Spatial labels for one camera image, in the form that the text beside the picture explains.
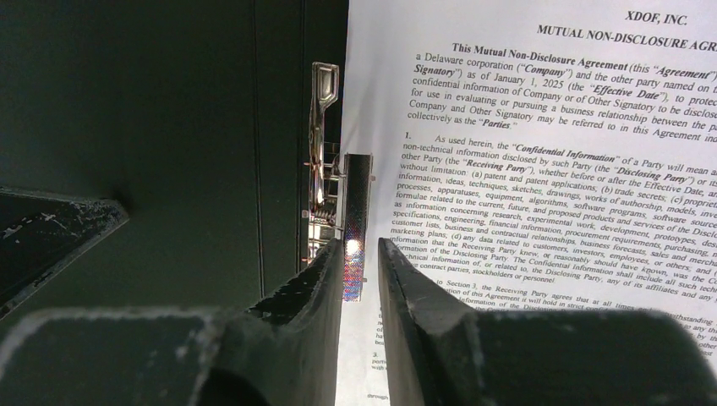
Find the red and black file folder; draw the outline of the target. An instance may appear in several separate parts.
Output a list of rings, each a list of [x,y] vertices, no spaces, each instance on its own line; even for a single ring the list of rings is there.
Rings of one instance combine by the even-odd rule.
[[[247,306],[303,268],[310,67],[345,1],[4,1],[1,183],[129,221],[4,317]]]

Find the metal folder clip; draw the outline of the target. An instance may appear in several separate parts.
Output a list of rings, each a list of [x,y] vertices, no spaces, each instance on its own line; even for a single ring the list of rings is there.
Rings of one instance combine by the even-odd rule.
[[[330,239],[342,239],[345,247],[343,294],[345,302],[359,302],[366,278],[364,273],[365,227],[349,227],[346,205],[348,170],[341,168],[340,143],[326,138],[326,111],[339,99],[340,67],[313,62],[310,71],[308,207],[302,210],[307,223],[307,254],[314,260]]]

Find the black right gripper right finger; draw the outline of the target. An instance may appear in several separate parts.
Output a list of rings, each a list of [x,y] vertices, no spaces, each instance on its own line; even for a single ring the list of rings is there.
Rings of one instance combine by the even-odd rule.
[[[378,243],[394,405],[713,405],[697,344],[655,311],[479,311]]]

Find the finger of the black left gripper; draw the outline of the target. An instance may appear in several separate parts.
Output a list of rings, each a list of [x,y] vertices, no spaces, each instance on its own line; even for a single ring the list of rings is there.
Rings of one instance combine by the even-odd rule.
[[[129,219],[111,199],[1,188],[1,317]]]

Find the printed paper sheet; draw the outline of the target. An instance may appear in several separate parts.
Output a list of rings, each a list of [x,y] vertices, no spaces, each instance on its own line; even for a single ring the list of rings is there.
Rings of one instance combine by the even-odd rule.
[[[336,402],[390,401],[378,243],[479,311],[669,315],[716,380],[716,4],[352,1],[370,160]]]

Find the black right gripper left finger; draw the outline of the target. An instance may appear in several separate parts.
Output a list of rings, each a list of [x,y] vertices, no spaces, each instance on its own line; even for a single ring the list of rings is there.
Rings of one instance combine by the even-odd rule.
[[[4,405],[331,405],[342,242],[249,307],[56,308],[1,345]]]

